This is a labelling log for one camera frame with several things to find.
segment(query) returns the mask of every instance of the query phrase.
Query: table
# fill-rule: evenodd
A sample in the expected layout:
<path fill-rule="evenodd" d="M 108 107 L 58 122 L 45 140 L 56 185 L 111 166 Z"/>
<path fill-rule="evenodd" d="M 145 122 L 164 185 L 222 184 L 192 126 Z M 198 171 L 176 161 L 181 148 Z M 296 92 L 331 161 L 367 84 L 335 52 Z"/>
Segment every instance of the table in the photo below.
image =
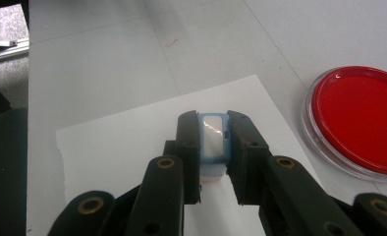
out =
<path fill-rule="evenodd" d="M 28 235 L 47 234 L 66 205 L 56 130 L 253 74 L 330 195 L 387 195 L 303 139 L 310 83 L 349 65 L 387 71 L 387 3 L 30 0 Z"/>

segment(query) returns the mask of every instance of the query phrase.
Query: blue and white object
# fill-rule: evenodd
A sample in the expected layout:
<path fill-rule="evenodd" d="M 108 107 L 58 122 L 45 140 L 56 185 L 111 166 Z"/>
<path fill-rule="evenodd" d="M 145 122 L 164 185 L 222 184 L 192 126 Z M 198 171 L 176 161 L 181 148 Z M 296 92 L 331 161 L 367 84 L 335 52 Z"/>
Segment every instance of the blue and white object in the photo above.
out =
<path fill-rule="evenodd" d="M 202 180 L 217 180 L 227 170 L 231 158 L 229 116 L 224 113 L 198 114 L 200 169 Z"/>

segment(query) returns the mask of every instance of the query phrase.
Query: petri dish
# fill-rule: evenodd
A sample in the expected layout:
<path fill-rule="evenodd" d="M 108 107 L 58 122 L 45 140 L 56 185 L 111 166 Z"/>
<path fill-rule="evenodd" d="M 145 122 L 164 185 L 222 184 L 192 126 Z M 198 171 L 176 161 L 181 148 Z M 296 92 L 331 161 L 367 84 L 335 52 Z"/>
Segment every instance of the petri dish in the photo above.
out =
<path fill-rule="evenodd" d="M 387 182 L 387 72 L 353 66 L 322 74 L 303 117 L 321 156 L 361 179 Z"/>

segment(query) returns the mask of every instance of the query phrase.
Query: white paper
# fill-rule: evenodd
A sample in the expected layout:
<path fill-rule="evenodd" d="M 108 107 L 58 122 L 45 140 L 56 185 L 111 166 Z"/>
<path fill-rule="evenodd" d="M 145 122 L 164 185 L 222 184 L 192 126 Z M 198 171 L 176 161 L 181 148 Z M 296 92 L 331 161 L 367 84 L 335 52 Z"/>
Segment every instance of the white paper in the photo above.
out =
<path fill-rule="evenodd" d="M 275 155 L 298 160 L 320 183 L 304 151 L 256 75 L 215 88 L 103 117 L 57 131 L 67 203 L 101 190 L 116 198 L 141 183 L 147 163 L 175 140 L 184 112 L 246 114 Z M 257 206 L 237 206 L 228 176 L 202 184 L 202 203 L 186 206 L 186 235 L 263 235 Z"/>

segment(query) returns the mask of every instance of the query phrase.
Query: red disc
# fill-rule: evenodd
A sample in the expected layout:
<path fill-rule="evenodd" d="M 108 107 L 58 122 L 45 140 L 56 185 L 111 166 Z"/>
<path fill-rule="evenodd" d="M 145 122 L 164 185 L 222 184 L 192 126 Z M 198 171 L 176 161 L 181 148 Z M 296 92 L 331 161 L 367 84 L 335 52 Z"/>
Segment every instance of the red disc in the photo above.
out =
<path fill-rule="evenodd" d="M 316 125 L 345 158 L 387 174 L 387 73 L 345 67 L 328 73 L 312 100 Z"/>

